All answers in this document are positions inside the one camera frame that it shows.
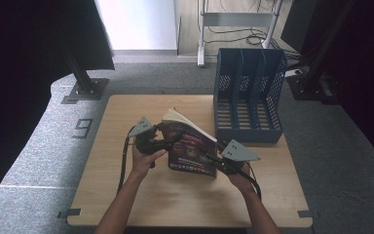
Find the blue plastic file rack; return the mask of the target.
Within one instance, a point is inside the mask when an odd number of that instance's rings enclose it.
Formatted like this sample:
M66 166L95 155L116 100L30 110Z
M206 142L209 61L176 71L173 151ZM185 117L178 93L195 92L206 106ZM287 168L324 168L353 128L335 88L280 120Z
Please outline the blue plastic file rack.
M286 69L280 49L221 48L213 95L216 138L278 142L282 135L278 105Z

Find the white metal stand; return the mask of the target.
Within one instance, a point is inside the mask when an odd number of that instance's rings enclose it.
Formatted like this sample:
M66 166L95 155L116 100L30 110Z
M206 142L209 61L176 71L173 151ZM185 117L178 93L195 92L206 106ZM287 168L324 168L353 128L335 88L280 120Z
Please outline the white metal stand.
M198 3L198 28L200 30L197 64L205 66L205 27L230 26L230 27L264 27L267 28L266 38L261 42L262 48L270 47L271 40L280 16L283 0L275 0L271 13L212 13L206 10L206 0Z

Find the dark curtain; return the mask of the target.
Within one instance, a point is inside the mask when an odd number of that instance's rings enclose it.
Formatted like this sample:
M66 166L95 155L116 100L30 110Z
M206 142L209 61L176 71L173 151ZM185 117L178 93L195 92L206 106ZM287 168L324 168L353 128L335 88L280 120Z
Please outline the dark curtain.
M328 71L342 105L374 147L374 0L356 0Z
M0 182L72 62L113 66L95 0L0 0Z

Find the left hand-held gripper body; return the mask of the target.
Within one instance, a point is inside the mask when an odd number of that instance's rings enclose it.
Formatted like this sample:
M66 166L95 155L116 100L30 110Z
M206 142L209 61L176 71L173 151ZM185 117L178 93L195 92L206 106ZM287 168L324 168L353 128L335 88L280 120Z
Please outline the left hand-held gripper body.
M130 130L129 137L134 138L139 152L151 155L159 150L168 148L168 144L164 140L156 140L157 130L157 125L152 125L145 117L142 117Z

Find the black metal post with base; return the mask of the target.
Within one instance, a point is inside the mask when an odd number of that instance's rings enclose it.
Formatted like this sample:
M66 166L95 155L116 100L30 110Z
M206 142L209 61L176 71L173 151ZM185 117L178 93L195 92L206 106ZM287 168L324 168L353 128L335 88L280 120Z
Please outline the black metal post with base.
M328 74L339 52L337 36L356 0L294 0L282 39L301 54L286 78L296 100L337 104L336 79Z
M78 60L75 59L67 42L63 43L63 50L69 68L76 79L76 83L70 94L65 96L61 103L76 104L79 100L100 100L108 84L108 79L92 79L87 71L80 66Z

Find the person's left hand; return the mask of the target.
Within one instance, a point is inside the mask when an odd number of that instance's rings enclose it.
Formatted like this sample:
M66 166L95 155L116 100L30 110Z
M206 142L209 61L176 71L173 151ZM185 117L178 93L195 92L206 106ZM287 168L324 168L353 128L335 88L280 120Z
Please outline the person's left hand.
M150 170L150 166L167 152L161 149L151 155L141 153L135 146L132 148L132 168L131 175L138 178L145 178Z

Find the person's right hand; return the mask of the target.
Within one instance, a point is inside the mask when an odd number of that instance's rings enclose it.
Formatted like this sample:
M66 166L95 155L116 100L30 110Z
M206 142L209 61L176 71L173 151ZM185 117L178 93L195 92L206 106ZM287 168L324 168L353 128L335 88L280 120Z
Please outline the person's right hand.
M252 183L240 174L234 174L228 176L229 180L234 186L236 186L240 192L247 193L253 192L254 188Z

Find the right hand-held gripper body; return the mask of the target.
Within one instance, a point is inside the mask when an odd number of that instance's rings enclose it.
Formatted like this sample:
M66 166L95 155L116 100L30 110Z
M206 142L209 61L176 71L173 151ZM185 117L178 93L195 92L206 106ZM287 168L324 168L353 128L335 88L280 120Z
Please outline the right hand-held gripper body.
M233 139L226 144L227 147L224 151L218 151L221 157L216 156L218 160L213 165L225 175L237 174L242 169L245 162L261 159L254 151Z

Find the purple paperback book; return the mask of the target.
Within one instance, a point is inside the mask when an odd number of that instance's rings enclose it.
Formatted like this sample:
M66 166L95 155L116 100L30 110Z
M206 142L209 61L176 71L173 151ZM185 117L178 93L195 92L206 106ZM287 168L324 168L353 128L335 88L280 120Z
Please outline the purple paperback book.
M216 169L210 165L202 151L216 153L216 138L206 133L175 108L169 108L162 122L167 128L162 132L164 138L183 134L180 142L168 151L168 167L174 171L216 177Z

